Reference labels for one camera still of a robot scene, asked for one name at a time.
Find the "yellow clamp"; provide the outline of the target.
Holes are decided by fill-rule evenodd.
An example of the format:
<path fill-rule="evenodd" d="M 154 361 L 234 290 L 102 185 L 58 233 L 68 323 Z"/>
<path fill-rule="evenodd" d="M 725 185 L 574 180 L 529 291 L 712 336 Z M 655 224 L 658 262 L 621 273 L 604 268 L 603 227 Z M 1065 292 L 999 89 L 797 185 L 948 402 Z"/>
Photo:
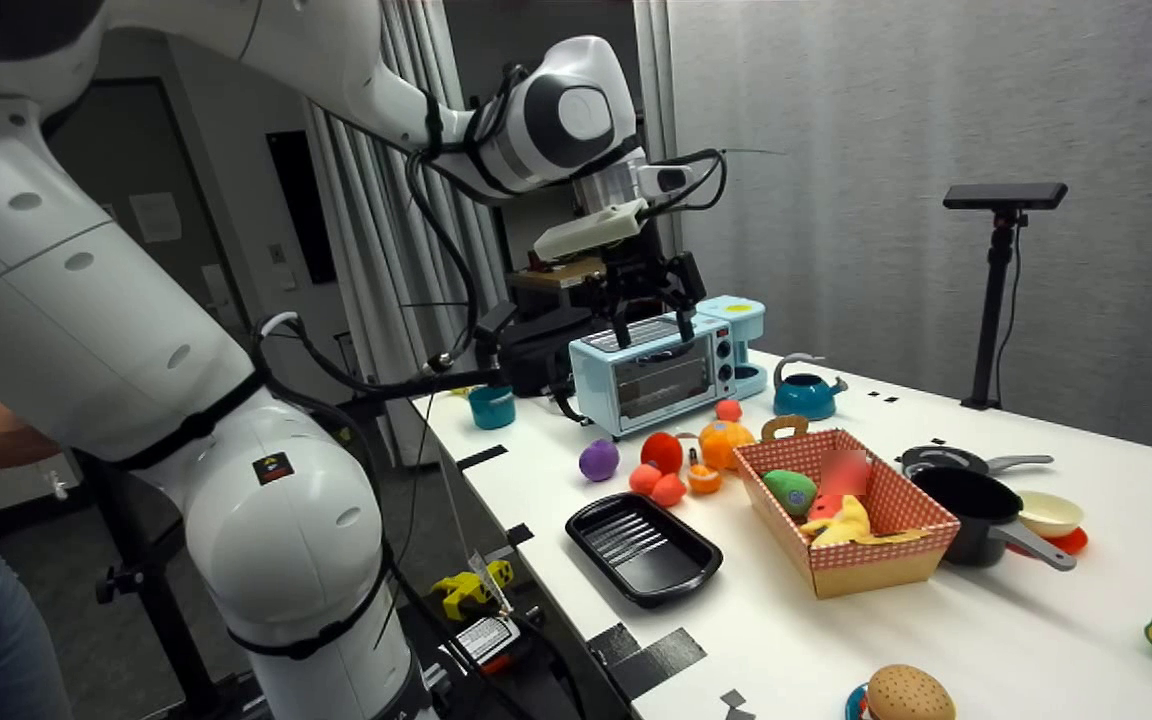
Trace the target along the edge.
<path fill-rule="evenodd" d="M 465 623 L 468 615 L 475 612 L 488 611 L 490 607 L 506 607 L 508 600 L 506 588 L 515 579 L 511 561 L 498 559 L 486 564 L 488 579 L 483 579 L 480 573 L 461 571 L 450 577 L 438 579 L 431 585 L 430 592 L 438 597 L 444 617 L 453 623 Z"/>

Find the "black tape strip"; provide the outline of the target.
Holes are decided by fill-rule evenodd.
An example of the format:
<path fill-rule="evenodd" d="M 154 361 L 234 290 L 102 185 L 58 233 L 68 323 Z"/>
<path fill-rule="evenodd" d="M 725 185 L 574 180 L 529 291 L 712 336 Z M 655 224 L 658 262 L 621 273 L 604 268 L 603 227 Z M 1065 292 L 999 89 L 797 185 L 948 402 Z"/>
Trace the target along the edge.
<path fill-rule="evenodd" d="M 627 705 L 708 655 L 685 628 L 643 646 L 623 623 L 594 635 L 586 650 Z"/>

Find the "pink red plush toy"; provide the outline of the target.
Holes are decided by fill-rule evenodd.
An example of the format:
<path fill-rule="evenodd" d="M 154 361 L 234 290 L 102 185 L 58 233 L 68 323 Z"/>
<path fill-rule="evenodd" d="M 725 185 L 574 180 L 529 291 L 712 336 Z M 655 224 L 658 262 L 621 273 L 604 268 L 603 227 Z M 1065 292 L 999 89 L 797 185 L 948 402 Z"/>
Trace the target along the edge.
<path fill-rule="evenodd" d="M 844 507 L 846 497 L 867 495 L 870 470 L 867 452 L 859 448 L 833 450 L 824 460 L 817 495 L 809 507 L 806 520 L 835 518 Z"/>

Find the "black saucepan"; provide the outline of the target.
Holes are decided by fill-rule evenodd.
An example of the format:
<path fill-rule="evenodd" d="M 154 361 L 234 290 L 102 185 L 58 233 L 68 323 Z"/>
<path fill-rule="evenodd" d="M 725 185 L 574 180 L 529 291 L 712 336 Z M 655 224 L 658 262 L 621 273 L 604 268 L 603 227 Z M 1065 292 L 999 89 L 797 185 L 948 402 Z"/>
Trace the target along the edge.
<path fill-rule="evenodd" d="M 992 568 L 1006 548 L 1025 550 L 1058 571 L 1071 571 L 1076 559 L 1037 536 L 1020 521 L 1023 501 L 1005 483 L 968 469 L 927 468 L 915 471 L 911 483 L 958 520 L 943 560 L 964 568 Z"/>

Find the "cream bowl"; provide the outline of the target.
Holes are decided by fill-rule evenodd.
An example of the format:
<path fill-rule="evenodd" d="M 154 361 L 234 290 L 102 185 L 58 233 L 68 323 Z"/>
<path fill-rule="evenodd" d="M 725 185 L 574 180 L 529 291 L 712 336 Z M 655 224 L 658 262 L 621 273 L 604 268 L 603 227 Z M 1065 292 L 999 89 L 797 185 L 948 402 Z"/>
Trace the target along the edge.
<path fill-rule="evenodd" d="M 1023 488 L 1018 492 L 1020 523 L 1046 539 L 1064 538 L 1078 530 L 1085 520 L 1082 506 L 1064 497 Z"/>

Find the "purple plush ball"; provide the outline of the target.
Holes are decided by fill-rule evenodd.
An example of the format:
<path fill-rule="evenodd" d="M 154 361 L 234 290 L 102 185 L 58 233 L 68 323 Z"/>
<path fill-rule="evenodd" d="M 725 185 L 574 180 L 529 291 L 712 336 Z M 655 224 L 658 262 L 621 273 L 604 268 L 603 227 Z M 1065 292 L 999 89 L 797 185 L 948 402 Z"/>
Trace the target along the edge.
<path fill-rule="evenodd" d="M 609 480 L 617 473 L 617 467 L 620 467 L 620 450 L 612 439 L 594 439 L 579 454 L 579 473 L 590 482 Z"/>

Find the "red plush tomato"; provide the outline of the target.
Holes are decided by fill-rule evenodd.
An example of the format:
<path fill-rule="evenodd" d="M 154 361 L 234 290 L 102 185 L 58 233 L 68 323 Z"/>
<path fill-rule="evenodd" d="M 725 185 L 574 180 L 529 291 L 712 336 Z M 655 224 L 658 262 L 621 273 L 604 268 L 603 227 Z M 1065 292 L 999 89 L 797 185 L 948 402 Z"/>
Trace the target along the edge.
<path fill-rule="evenodd" d="M 670 433 L 657 432 L 641 446 L 641 464 L 655 468 L 659 473 L 679 473 L 684 467 L 684 446 Z"/>

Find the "light blue toy coffee maker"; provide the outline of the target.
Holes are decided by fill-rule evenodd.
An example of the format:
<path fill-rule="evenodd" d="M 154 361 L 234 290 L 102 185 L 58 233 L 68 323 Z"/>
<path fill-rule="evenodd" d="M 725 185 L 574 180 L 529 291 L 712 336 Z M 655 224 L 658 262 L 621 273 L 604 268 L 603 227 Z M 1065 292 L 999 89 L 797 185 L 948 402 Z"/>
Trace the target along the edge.
<path fill-rule="evenodd" d="M 727 331 L 717 333 L 717 376 L 723 391 L 737 401 L 759 395 L 767 386 L 768 373 L 750 359 L 750 344 L 763 336 L 765 305 L 756 300 L 721 295 L 700 301 L 698 314 L 727 324 Z"/>

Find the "red checkered basket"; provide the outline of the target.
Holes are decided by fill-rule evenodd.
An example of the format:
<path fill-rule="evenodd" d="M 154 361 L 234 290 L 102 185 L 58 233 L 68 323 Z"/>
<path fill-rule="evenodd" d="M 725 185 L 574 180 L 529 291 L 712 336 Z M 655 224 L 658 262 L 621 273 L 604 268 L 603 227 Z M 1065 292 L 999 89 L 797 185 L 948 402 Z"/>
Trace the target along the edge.
<path fill-rule="evenodd" d="M 882 536 L 918 528 L 927 530 L 929 537 L 881 546 L 810 547 L 799 532 L 799 525 L 808 520 L 791 518 L 764 487 L 761 475 L 776 469 L 799 471 L 818 487 L 824 460 L 833 450 L 846 448 L 867 452 L 872 468 L 867 495 L 858 500 L 867 510 L 873 532 Z M 818 600 L 925 582 L 957 535 L 960 523 L 952 511 L 916 488 L 847 430 L 810 430 L 804 416 L 776 416 L 763 425 L 758 442 L 738 447 L 735 454 L 755 515 Z"/>

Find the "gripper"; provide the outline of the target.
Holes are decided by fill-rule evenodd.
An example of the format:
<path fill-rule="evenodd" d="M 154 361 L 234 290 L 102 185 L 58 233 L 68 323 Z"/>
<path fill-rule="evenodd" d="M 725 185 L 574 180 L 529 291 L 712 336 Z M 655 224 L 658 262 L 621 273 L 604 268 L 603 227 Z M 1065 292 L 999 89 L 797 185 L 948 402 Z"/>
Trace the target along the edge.
<path fill-rule="evenodd" d="M 628 329 L 628 306 L 634 297 L 655 297 L 675 311 L 675 324 L 682 341 L 695 336 L 692 318 L 696 305 L 707 296 L 707 287 L 694 255 L 666 252 L 659 232 L 639 232 L 594 249 L 602 272 L 596 273 L 591 287 L 602 293 L 602 316 L 611 324 L 617 347 L 632 343 Z"/>

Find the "yellow plush toy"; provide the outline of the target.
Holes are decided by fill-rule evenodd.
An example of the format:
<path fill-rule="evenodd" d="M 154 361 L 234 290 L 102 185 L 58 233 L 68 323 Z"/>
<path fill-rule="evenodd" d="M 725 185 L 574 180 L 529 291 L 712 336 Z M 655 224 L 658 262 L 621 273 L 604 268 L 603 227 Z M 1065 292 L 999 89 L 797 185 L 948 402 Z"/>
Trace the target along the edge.
<path fill-rule="evenodd" d="M 858 497 L 841 497 L 840 510 L 831 518 L 810 520 L 799 525 L 799 532 L 808 539 L 810 547 L 823 548 L 841 546 L 841 544 L 861 544 L 861 546 L 881 546 L 881 544 L 902 544 L 920 541 L 929 537 L 927 530 L 911 529 L 893 535 L 876 535 L 870 528 L 867 510 Z"/>

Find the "green plush avocado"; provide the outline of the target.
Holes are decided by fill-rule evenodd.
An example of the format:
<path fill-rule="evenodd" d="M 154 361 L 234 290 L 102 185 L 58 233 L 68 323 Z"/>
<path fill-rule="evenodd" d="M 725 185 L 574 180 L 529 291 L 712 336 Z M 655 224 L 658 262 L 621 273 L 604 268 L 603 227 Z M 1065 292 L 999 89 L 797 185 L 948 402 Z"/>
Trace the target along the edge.
<path fill-rule="evenodd" d="M 791 518 L 806 518 L 814 498 L 818 495 L 817 484 L 806 473 L 786 469 L 776 469 L 761 475 L 765 488 L 776 500 Z"/>

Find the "black frying pan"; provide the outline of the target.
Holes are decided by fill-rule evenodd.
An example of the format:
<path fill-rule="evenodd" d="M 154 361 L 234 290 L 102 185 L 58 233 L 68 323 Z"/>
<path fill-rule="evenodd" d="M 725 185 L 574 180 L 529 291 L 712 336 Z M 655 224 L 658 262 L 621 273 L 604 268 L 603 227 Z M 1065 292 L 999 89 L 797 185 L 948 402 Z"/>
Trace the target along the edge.
<path fill-rule="evenodd" d="M 975 471 L 996 477 L 1001 471 L 1020 465 L 1052 464 L 1049 455 L 1009 455 L 983 458 L 973 452 L 947 445 L 923 445 L 908 448 L 899 456 L 901 473 L 914 478 L 915 473 L 929 468 L 952 468 Z"/>

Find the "toy burger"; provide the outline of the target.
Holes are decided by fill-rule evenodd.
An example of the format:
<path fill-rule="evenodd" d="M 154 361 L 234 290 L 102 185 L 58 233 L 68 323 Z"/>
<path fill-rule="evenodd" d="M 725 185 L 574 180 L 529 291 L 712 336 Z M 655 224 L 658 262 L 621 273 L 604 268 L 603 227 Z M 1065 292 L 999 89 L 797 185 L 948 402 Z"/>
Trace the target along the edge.
<path fill-rule="evenodd" d="M 870 676 L 867 720 L 957 720 L 957 708 L 940 680 L 919 667 L 892 664 Z"/>

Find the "red plate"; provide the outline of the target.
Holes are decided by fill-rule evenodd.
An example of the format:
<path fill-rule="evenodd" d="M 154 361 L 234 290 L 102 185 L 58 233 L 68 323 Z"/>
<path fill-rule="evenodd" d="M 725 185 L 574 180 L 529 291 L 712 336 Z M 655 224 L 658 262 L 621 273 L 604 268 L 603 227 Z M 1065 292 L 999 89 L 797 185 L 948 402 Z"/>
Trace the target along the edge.
<path fill-rule="evenodd" d="M 1064 553 L 1070 553 L 1070 555 L 1075 556 L 1078 556 L 1079 553 L 1087 548 L 1087 544 L 1091 541 L 1091 538 L 1087 537 L 1085 530 L 1079 525 L 1068 528 L 1068 533 L 1062 535 L 1055 535 L 1053 532 L 1048 532 L 1048 530 L 1039 530 L 1036 528 L 1033 529 L 1033 532 L 1038 537 L 1041 537 L 1043 539 L 1046 539 L 1046 541 L 1053 544 L 1053 546 L 1058 550 L 1061 550 Z"/>

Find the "grey curtain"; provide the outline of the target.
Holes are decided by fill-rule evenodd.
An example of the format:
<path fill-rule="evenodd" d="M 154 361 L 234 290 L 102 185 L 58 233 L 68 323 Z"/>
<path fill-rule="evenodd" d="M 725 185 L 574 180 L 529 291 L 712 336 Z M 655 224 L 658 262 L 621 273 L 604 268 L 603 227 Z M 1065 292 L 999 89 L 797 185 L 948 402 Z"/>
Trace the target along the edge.
<path fill-rule="evenodd" d="M 461 141 L 467 109 L 444 0 L 287 0 L 303 23 L 285 50 L 285 81 L 314 103 L 311 136 L 332 253 L 358 366 L 382 384 L 408 381 L 425 357 L 465 342 L 447 310 L 408 301 L 502 300 L 502 255 L 486 206 L 497 199 L 475 165 L 444 152 L 406 179 L 429 146 L 426 114 L 444 142 Z"/>

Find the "orange plush toy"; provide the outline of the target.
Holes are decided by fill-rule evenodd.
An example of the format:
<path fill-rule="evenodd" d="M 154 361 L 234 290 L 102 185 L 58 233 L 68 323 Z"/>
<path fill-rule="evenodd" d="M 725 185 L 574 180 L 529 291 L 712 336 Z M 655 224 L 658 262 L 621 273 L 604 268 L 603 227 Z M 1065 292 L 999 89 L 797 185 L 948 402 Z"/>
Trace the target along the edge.
<path fill-rule="evenodd" d="M 758 439 L 740 420 L 712 420 L 698 434 L 702 464 L 717 471 L 736 473 L 736 448 L 756 442 Z"/>

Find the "light blue toy oven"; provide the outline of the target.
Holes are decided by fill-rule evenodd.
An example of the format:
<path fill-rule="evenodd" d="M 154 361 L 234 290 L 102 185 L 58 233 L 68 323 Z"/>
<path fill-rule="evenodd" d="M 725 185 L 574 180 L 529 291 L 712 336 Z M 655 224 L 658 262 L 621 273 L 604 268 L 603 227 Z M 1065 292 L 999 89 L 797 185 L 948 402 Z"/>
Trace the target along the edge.
<path fill-rule="evenodd" d="M 682 336 L 675 314 L 627 325 L 628 344 L 613 331 L 568 346 L 579 414 L 613 437 L 690 414 L 736 389 L 732 324 L 695 314 Z"/>

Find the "teal toy kettle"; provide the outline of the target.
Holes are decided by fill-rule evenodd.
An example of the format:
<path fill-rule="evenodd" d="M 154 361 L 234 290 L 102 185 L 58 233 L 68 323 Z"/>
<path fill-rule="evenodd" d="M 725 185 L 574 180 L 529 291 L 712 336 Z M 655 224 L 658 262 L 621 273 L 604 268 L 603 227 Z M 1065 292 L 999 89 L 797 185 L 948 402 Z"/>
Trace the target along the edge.
<path fill-rule="evenodd" d="M 773 373 L 773 411 L 776 416 L 804 416 L 808 420 L 826 420 L 838 414 L 838 395 L 849 389 L 841 376 L 832 384 L 814 373 L 796 372 L 787 374 L 794 363 L 814 363 L 823 357 L 810 354 L 788 354 L 778 361 Z"/>

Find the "stand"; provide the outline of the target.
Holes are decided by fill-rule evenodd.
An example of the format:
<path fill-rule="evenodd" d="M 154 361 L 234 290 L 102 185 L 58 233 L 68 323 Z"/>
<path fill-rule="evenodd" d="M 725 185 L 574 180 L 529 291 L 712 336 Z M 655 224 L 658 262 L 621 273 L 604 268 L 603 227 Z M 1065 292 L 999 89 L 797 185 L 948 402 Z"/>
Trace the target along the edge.
<path fill-rule="evenodd" d="M 161 720 L 223 720 L 230 702 L 223 689 L 212 682 L 177 597 L 166 579 L 166 564 L 179 551 L 173 538 L 180 535 L 180 524 L 159 539 L 151 539 L 126 497 L 120 483 L 122 473 L 104 460 L 88 454 L 77 457 L 84 473 L 84 487 L 90 488 L 120 559 L 120 564 L 109 566 L 105 578 L 96 584 L 96 600 L 113 602 L 119 594 L 132 594 L 141 601 L 183 694 L 182 702 L 157 715 Z"/>

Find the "paper sheet on door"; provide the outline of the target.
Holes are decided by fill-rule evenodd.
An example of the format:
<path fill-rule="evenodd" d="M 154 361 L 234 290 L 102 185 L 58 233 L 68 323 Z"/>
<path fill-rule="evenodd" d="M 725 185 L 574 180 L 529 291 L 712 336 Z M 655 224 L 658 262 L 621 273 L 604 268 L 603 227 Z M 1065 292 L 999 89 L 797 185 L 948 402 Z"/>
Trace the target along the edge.
<path fill-rule="evenodd" d="M 183 237 L 183 220 L 174 194 L 132 194 L 128 196 L 128 200 L 143 242 L 174 242 Z"/>

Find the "black bag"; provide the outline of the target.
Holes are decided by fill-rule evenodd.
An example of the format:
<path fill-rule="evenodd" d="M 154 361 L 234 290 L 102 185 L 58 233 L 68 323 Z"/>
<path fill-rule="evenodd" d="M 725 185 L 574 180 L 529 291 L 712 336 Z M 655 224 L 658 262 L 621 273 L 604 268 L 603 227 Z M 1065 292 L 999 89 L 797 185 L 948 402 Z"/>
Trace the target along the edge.
<path fill-rule="evenodd" d="M 503 381 L 518 397 L 566 392 L 571 379 L 570 343 L 593 333 L 594 325 L 594 314 L 582 306 L 558 306 L 529 323 L 507 325 L 497 338 Z"/>

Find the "black baking tray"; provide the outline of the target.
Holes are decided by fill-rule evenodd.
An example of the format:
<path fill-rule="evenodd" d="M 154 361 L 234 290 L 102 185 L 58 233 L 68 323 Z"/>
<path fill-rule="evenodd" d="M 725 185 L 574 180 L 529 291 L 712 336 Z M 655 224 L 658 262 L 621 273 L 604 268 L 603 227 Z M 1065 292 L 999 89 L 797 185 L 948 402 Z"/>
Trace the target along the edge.
<path fill-rule="evenodd" d="M 626 492 L 575 511 L 566 535 L 641 609 L 658 609 L 704 588 L 723 552 L 647 497 Z"/>

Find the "small orange toy fruit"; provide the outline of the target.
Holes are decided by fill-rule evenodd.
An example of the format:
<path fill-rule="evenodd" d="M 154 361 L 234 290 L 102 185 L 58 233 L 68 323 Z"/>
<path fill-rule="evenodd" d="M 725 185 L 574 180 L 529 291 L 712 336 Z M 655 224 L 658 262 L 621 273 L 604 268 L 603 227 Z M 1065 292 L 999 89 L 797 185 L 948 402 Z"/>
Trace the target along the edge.
<path fill-rule="evenodd" d="M 687 452 L 687 464 L 684 469 L 687 487 L 692 495 L 713 495 L 723 486 L 723 473 L 717 468 L 704 464 L 699 450 L 690 448 Z"/>

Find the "teal cup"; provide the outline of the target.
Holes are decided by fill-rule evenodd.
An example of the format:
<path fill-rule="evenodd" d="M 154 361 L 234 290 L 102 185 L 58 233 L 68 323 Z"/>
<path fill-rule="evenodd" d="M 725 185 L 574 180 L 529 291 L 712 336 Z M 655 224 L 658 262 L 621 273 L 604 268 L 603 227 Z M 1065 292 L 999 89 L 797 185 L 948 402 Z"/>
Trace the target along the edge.
<path fill-rule="evenodd" d="M 516 419 L 515 392 L 511 386 L 479 386 L 467 395 L 476 429 L 508 427 Z"/>

